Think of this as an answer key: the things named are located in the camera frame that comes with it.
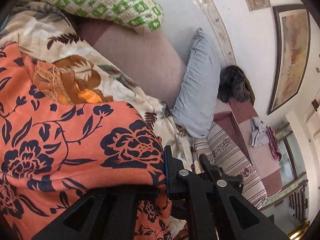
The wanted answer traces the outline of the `light blue pillow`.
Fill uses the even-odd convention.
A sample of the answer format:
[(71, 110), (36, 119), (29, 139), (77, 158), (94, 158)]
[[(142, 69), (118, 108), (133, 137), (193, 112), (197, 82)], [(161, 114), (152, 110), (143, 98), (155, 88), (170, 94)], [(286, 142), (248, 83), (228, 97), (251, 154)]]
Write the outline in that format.
[(175, 124), (193, 138), (208, 135), (214, 118), (221, 61), (212, 38), (198, 28), (193, 36), (180, 93), (171, 111)]

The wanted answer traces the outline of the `magenta crumpled cloth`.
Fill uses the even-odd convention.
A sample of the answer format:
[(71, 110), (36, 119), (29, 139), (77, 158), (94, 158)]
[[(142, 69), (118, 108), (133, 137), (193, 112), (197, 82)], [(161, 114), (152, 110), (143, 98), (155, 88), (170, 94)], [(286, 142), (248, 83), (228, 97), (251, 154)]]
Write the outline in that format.
[(281, 155), (279, 142), (278, 142), (278, 139), (276, 138), (275, 132), (270, 126), (267, 126), (266, 133), (269, 140), (268, 144), (269, 144), (271, 154), (275, 160), (280, 161), (282, 158), (282, 155)]

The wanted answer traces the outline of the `large framed wall picture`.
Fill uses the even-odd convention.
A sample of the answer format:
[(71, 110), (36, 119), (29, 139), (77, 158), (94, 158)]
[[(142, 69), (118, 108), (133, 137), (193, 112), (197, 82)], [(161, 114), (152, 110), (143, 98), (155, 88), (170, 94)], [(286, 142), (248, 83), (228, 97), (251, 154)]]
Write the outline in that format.
[(274, 6), (273, 14), (277, 59), (268, 115), (298, 94), (306, 72), (311, 44), (310, 15), (305, 5)]

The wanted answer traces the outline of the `striped floral pillow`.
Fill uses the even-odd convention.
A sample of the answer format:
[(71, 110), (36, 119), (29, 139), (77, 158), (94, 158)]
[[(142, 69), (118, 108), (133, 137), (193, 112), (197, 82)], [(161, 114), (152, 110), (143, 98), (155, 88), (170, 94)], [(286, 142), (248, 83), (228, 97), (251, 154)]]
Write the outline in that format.
[(200, 165), (200, 155), (204, 154), (212, 165), (222, 168), (225, 174), (242, 176), (242, 195), (257, 209), (263, 207), (267, 200), (267, 192), (257, 171), (240, 147), (218, 124), (212, 124), (207, 137), (193, 140), (191, 152), (196, 174), (204, 172)]

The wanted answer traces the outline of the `orange floral garment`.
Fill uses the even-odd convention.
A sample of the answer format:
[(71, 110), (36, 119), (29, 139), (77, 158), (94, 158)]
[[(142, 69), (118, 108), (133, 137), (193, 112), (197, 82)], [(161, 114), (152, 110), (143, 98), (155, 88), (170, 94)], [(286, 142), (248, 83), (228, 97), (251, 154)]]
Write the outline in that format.
[(31, 239), (88, 190), (151, 185), (155, 200), (138, 203), (135, 239), (171, 239), (164, 153), (127, 102), (67, 105), (55, 65), (1, 48), (1, 215), (14, 239)]

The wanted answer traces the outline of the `cream leaf-pattern blanket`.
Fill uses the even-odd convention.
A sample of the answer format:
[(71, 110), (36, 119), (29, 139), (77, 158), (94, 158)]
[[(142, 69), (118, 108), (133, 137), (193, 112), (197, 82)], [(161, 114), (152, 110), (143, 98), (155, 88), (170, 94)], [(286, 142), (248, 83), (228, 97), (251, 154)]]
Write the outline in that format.
[[(1, 31), (1, 48), (16, 42), (20, 51), (48, 62), (60, 71), (63, 91), (54, 87), (48, 95), (60, 98), (67, 105), (96, 102), (127, 102), (131, 104), (155, 136), (165, 145), (179, 146), (183, 139), (163, 102), (146, 95), (143, 90), (80, 38), (68, 18), (58, 8), (41, 2), (15, 7)], [(12, 228), (1, 215), (2, 225)], [(170, 215), (166, 219), (171, 239), (185, 228), (185, 221)]]

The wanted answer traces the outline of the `green white patterned pillow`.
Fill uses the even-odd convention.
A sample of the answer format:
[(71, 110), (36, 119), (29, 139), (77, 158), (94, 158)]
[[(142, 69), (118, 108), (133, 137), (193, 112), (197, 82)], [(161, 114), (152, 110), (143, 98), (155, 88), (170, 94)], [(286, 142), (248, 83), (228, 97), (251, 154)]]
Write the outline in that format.
[(45, 2), (69, 14), (108, 20), (141, 34), (158, 30), (163, 21), (163, 8), (155, 0), (20, 0), (29, 2)]

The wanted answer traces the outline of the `dark furry cushion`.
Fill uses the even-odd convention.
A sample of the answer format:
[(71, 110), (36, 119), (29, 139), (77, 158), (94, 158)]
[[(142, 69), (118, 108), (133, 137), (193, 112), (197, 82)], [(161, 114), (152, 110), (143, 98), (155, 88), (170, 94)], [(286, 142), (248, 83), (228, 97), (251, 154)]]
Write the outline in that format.
[(240, 67), (230, 65), (221, 70), (217, 98), (223, 103), (229, 103), (231, 98), (238, 102), (250, 99), (247, 78)]

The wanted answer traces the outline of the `pink quilted mattress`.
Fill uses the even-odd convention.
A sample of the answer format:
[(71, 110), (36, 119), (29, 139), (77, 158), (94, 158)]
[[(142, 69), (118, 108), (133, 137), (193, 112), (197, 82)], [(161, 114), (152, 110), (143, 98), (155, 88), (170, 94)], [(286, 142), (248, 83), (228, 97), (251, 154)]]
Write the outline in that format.
[(77, 33), (130, 77), (146, 95), (172, 108), (180, 92), (185, 63), (163, 31), (139, 34), (115, 23), (85, 20)]

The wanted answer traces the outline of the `grey crumpled cloth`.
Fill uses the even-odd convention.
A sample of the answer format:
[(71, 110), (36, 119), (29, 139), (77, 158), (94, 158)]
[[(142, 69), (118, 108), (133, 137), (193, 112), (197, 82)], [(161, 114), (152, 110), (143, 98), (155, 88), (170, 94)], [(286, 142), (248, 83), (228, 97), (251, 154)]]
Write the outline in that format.
[(268, 145), (267, 126), (260, 120), (259, 117), (251, 118), (251, 138), (250, 145), (253, 148)]

